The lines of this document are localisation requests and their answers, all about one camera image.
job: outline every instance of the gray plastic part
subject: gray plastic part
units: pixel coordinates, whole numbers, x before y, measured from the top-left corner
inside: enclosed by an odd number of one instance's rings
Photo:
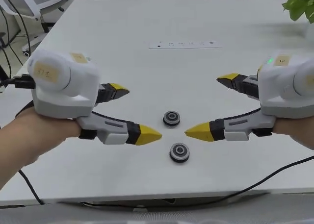
[[[101,116],[90,114],[87,117],[76,119],[82,129],[97,130],[97,137],[105,144],[110,134],[125,134],[128,137],[128,126],[124,122],[115,121]]]
[[[248,136],[252,129],[273,128],[276,117],[264,115],[260,110],[237,119],[225,120],[225,132],[245,132]]]
[[[257,75],[250,75],[243,82],[251,83],[254,85],[258,85]]]
[[[265,115],[273,115],[278,118],[287,119],[301,119],[314,115],[314,105],[308,105],[304,107],[288,108],[288,107],[269,107],[262,106],[261,110]]]
[[[36,90],[31,90],[35,110],[38,114],[56,119],[76,119],[80,116],[88,116],[94,107],[61,106],[41,101],[37,98]]]
[[[250,84],[254,84],[254,85],[259,85],[258,84],[258,78],[257,78],[257,75],[250,75],[250,76],[248,76],[246,79],[244,79],[244,81],[243,82],[247,82],[247,83],[250,83]],[[258,99],[258,98],[255,98],[255,97],[253,97],[253,96],[249,96],[249,95],[247,95],[249,98],[251,98],[251,99],[254,99],[254,100],[260,100],[260,99]]]

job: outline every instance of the white sticker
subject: white sticker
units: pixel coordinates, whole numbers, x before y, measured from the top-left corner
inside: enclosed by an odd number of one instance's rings
[[[222,48],[217,41],[191,41],[191,42],[159,42],[149,45],[150,49],[219,49]]]

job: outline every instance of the black ring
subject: black ring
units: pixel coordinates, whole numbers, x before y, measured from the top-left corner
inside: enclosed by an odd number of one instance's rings
[[[183,143],[175,143],[169,152],[170,158],[177,163],[184,163],[190,157],[189,148]]]
[[[176,111],[168,111],[163,116],[163,122],[169,127],[175,127],[180,123],[180,115]]]

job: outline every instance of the label sticker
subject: label sticker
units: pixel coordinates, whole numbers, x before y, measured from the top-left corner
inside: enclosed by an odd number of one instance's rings
[[[313,87],[314,85],[314,75],[307,75],[306,76],[306,82],[309,87]]]
[[[34,77],[44,79],[46,81],[57,83],[59,71],[47,64],[36,62],[34,66]]]
[[[289,65],[290,56],[289,55],[279,55],[276,58],[275,66],[287,66]]]
[[[80,64],[87,64],[88,63],[85,56],[81,53],[70,53],[70,55],[72,56],[73,60],[76,63],[80,63]]]

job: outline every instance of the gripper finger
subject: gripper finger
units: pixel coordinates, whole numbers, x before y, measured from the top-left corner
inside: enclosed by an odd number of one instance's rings
[[[159,140],[162,135],[154,129],[131,121],[124,121],[96,112],[88,117],[77,118],[78,124],[82,127],[80,138],[94,139],[107,145],[145,145]]]
[[[242,115],[196,125],[187,130],[185,134],[188,137],[207,142],[224,139],[227,141],[248,141],[250,133],[254,133],[258,137],[272,135],[275,121],[276,117],[264,115],[259,108]]]
[[[99,85],[96,104],[116,100],[128,94],[129,90],[117,83],[103,83]]]
[[[217,78],[217,81],[227,88],[246,94],[250,98],[259,99],[257,75],[229,74]]]

